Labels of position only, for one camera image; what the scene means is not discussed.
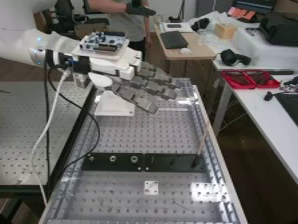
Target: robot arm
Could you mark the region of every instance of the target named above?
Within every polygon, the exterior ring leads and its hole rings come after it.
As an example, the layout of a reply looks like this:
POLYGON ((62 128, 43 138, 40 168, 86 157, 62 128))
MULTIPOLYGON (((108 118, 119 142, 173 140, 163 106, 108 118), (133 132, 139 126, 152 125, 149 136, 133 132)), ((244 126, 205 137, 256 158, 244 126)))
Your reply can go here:
POLYGON ((156 113, 157 106, 141 95, 144 90, 164 99, 176 99, 176 86, 165 72, 141 61, 141 52, 123 46, 111 54, 80 52, 80 42, 35 28, 34 13, 54 7, 55 0, 2 0, 0 57, 36 66, 62 65, 71 61, 75 77, 88 76, 102 90, 112 91, 143 110, 156 113), (50 50, 46 62, 46 50, 50 50))

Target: circuit board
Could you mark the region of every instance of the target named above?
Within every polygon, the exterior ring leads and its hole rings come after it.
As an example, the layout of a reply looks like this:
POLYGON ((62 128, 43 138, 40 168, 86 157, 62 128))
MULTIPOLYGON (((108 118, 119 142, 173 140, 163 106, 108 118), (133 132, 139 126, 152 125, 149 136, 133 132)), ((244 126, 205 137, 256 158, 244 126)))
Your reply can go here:
POLYGON ((84 37, 80 49, 116 53, 122 49, 126 40, 127 37, 123 32, 94 32, 84 37))

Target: robotic hand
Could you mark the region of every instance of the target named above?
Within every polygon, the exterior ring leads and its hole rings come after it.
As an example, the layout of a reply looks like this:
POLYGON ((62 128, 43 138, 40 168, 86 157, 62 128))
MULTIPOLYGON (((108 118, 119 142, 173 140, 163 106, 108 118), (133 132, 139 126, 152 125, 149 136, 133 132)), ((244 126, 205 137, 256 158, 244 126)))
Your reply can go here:
POLYGON ((171 76, 160 68, 141 62, 141 52, 128 48, 127 44, 115 57, 103 52, 100 54, 95 54, 94 51, 88 53, 79 47, 72 55, 75 74, 88 75, 100 90, 112 91, 144 111, 156 113, 159 110, 156 104, 144 97, 144 91, 165 100, 176 99, 177 86, 171 76))

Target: mounting plate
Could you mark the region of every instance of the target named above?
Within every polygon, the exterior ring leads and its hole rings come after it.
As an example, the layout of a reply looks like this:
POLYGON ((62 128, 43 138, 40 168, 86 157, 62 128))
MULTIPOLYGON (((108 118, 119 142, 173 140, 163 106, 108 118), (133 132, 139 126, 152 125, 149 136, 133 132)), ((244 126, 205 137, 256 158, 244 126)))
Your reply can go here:
POLYGON ((195 154, 92 153, 83 170, 205 173, 201 156, 199 165, 192 167, 195 158, 195 154))

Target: black metal bar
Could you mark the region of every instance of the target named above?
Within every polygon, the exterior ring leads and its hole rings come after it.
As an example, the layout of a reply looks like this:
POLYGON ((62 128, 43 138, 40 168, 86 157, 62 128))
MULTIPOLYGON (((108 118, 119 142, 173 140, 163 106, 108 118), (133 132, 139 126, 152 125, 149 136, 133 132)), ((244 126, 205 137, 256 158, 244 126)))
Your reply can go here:
POLYGON ((196 154, 92 153, 82 170, 119 172, 205 173, 203 156, 196 154))
POLYGON ((66 143, 63 152, 60 154, 60 157, 59 157, 59 160, 58 160, 58 163, 56 163, 52 175, 51 175, 54 186, 56 185, 56 183, 60 179, 62 172, 64 170, 64 166, 66 166, 66 163, 68 161, 68 156, 70 156, 70 153, 72 151, 72 148, 74 148, 74 145, 75 145, 75 142, 76 142, 76 139, 78 139, 78 135, 79 135, 80 130, 82 130, 83 123, 86 121, 87 113, 90 112, 90 107, 91 107, 92 102, 94 102, 95 93, 96 93, 96 87, 94 86, 92 90, 90 92, 90 95, 87 97, 87 100, 86 100, 86 103, 84 103, 84 106, 83 106, 83 110, 80 112, 78 121, 75 123, 72 132, 71 132, 70 137, 68 137, 68 141, 66 143))

